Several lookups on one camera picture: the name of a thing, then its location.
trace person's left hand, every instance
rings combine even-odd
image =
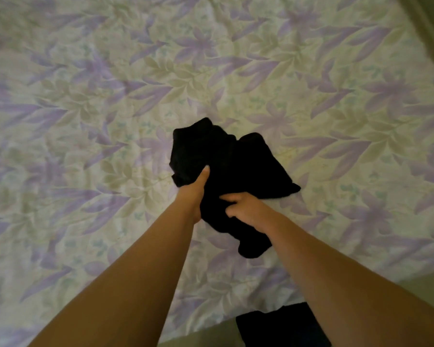
[[[205,166],[194,183],[179,188],[179,192],[175,198],[175,202],[191,207],[191,214],[195,224],[201,220],[199,205],[204,196],[204,185],[209,178],[209,174],[210,168],[209,166]]]

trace beige floor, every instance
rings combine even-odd
[[[418,279],[404,281],[400,285],[434,306],[434,273]],[[243,347],[244,343],[241,340],[235,320],[231,319],[188,336],[161,343],[158,346]]]

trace finger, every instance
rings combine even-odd
[[[204,187],[204,185],[206,185],[207,179],[209,178],[209,174],[210,174],[210,167],[205,166],[204,169],[201,171],[201,174],[196,179],[195,183],[198,183],[199,185],[202,185],[202,187]]]
[[[222,200],[228,202],[239,202],[243,199],[243,192],[240,193],[227,193],[225,195],[220,196]]]
[[[232,204],[231,206],[228,206],[225,209],[225,213],[228,215],[229,218],[237,215],[237,204]]]

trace floral bed sheet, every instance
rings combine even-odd
[[[174,128],[264,135],[269,201],[398,281],[434,270],[434,64],[396,0],[0,0],[0,346],[24,346],[176,193]],[[162,340],[302,301],[200,222]]]

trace skin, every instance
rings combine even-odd
[[[185,262],[209,168],[29,345],[156,346]],[[434,308],[371,272],[249,193],[228,216],[266,233],[336,347],[434,346]]]

